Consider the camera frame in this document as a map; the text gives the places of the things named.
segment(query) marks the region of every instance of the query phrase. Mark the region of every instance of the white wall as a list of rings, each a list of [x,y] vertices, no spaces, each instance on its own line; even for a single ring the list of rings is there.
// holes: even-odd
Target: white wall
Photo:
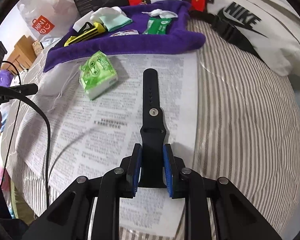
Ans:
[[[15,6],[0,25],[0,41],[8,52],[4,59],[8,58],[14,50],[14,45],[23,35],[32,36],[35,39]]]

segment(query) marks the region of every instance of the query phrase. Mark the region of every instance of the red logo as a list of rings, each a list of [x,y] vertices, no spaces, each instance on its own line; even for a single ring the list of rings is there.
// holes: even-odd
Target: red logo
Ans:
[[[35,28],[40,34],[48,34],[55,26],[42,15],[38,19],[32,21],[32,27]]]

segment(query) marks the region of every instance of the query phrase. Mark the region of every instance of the green packet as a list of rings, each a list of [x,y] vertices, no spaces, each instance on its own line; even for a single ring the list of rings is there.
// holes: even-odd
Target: green packet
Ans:
[[[143,34],[166,34],[167,26],[171,23],[172,19],[161,19],[150,17],[148,20],[147,29]]]
[[[118,80],[116,70],[101,51],[93,54],[79,70],[80,84],[90,99],[96,98]]]

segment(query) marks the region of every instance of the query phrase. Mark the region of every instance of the yellow pouch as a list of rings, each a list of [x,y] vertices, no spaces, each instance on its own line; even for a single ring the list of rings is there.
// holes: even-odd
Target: yellow pouch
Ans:
[[[106,29],[100,23],[95,22],[93,25],[94,25],[94,27],[89,28],[88,30],[84,31],[84,33],[79,35],[78,37],[71,36],[64,44],[64,47],[74,44],[74,43],[77,43],[79,41],[86,41],[86,40],[92,38],[93,36],[99,35],[106,31]]]

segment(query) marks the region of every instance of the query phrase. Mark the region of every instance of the nike bag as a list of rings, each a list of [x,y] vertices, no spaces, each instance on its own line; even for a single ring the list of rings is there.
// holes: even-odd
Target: nike bag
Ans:
[[[79,19],[69,0],[20,0],[17,7],[32,34],[46,46],[66,35]]]
[[[300,17],[282,0],[210,0],[207,12],[234,25],[274,72],[300,76]]]

